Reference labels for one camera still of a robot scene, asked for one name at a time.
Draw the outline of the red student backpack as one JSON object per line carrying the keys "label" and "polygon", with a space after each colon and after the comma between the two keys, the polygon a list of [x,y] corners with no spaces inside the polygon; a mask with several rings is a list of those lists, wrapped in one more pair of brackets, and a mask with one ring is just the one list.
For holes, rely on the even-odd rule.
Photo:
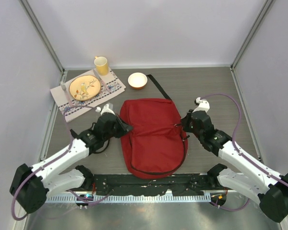
{"label": "red student backpack", "polygon": [[159,179],[183,164],[188,136],[172,99],[151,74],[148,78],[163,98],[126,100],[119,116],[132,131],[119,139],[128,171],[141,179]]}

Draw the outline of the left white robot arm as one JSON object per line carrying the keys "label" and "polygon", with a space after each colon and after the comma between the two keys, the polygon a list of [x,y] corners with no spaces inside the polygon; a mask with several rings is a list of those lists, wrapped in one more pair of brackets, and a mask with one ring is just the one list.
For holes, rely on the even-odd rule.
{"label": "left white robot arm", "polygon": [[83,165],[62,173],[65,169],[91,154],[102,153],[108,147],[111,138],[121,138],[132,131],[132,126],[124,122],[117,114],[104,113],[89,129],[77,134],[73,130],[71,142],[56,154],[32,166],[20,165],[10,187],[13,196],[12,207],[18,203],[31,214],[40,209],[46,199],[64,191],[79,188],[82,191],[92,189],[94,175]]}

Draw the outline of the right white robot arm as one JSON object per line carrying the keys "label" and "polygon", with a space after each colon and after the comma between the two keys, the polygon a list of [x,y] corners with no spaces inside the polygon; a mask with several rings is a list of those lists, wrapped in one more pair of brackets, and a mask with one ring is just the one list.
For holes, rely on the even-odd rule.
{"label": "right white robot arm", "polygon": [[272,221],[283,221],[288,215],[288,173],[282,175],[248,154],[231,136],[214,128],[206,111],[189,110],[181,122],[183,130],[193,133],[205,150],[240,171],[214,166],[207,177],[209,187],[233,189],[258,204]]}

